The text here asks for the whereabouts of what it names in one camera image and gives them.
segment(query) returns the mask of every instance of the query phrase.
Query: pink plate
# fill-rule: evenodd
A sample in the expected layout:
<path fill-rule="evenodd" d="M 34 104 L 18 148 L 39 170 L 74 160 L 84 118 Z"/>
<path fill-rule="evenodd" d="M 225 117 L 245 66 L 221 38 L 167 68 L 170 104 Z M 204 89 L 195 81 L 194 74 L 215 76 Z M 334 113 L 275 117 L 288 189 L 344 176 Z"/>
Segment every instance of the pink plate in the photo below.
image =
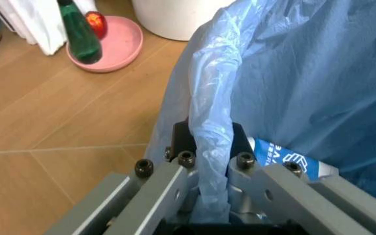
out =
<path fill-rule="evenodd" d="M 91 72 L 111 72 L 130 64 L 139 54 L 143 44 L 143 33 L 133 21 L 120 16 L 105 16 L 108 24 L 107 35 L 101 40 L 102 57 L 90 65 L 75 60 L 69 53 L 69 58 L 79 67 Z"/>

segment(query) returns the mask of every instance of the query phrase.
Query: green bottle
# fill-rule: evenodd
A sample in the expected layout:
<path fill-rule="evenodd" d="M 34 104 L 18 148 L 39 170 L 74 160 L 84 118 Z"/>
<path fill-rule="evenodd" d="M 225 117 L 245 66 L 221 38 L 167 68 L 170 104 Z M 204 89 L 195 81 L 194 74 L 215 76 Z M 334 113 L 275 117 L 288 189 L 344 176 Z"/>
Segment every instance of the green bottle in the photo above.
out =
<path fill-rule="evenodd" d="M 98 38 L 72 0 L 57 0 L 69 41 L 69 52 L 83 64 L 93 64 L 101 59 L 102 49 Z"/>

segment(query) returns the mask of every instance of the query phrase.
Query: plastic bag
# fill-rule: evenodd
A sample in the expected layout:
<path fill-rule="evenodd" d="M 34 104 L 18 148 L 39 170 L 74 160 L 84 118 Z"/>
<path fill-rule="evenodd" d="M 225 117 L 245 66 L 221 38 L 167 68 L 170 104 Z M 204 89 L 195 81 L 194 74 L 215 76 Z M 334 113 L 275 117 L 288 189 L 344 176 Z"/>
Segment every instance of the plastic bag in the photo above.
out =
<path fill-rule="evenodd" d="M 376 196 L 376 0 L 238 0 L 191 38 L 145 157 L 162 161 L 189 116 L 201 197 L 193 222 L 227 222 L 232 121 L 339 168 Z"/>

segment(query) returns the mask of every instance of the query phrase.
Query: white cloth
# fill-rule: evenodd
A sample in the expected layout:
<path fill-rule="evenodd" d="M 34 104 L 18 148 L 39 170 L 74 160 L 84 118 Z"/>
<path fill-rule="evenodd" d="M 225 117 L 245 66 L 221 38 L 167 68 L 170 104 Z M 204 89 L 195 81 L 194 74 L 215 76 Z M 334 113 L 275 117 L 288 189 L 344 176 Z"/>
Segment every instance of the white cloth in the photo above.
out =
<path fill-rule="evenodd" d="M 94 0 L 75 0 L 85 14 L 97 11 Z M 0 0 L 0 13 L 29 44 L 53 55 L 67 40 L 56 0 Z"/>

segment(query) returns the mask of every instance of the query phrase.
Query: wooden floor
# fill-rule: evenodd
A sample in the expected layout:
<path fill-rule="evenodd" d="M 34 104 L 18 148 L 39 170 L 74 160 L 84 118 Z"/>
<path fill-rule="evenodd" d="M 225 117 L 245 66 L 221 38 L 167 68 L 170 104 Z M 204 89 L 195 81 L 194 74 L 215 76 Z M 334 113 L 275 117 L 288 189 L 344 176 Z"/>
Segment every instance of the wooden floor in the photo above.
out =
<path fill-rule="evenodd" d="M 135 19 L 129 0 L 98 0 Z M 4 31 L 0 43 L 0 235 L 42 234 L 111 171 L 142 157 L 185 43 L 143 30 L 129 66 L 93 74 L 62 48 L 44 56 Z"/>

